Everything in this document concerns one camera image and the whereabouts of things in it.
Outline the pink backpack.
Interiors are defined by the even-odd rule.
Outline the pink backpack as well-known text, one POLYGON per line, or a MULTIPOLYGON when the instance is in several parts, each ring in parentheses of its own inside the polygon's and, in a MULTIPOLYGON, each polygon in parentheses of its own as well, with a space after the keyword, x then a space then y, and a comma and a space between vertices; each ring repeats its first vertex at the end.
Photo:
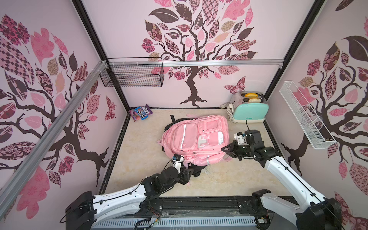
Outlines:
POLYGON ((230 160, 221 149, 230 144, 227 118, 210 115, 181 118, 164 129, 158 141, 166 156, 184 157, 184 163, 207 166, 230 160))

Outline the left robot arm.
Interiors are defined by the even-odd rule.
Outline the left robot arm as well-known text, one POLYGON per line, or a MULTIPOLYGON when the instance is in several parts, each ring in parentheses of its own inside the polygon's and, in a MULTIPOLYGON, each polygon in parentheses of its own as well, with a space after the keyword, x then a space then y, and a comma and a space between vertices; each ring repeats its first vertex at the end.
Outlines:
POLYGON ((100 222, 119 216, 133 215, 150 209, 150 202, 180 183, 189 182, 194 170, 168 167, 141 180, 137 185, 110 194, 82 193, 65 209, 67 230, 90 230, 100 222))

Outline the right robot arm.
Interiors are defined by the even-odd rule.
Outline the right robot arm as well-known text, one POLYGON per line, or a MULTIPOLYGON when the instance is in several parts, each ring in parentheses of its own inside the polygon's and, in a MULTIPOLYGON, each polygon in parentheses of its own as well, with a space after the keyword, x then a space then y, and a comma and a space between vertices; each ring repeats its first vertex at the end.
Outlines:
POLYGON ((326 198, 309 185, 278 155, 273 147, 257 144, 238 145, 236 141, 221 149, 238 160, 247 159, 258 162, 272 173, 290 192, 296 203, 274 195, 268 189, 252 194, 252 209, 272 211, 299 230, 342 230, 342 208, 334 198, 326 198))

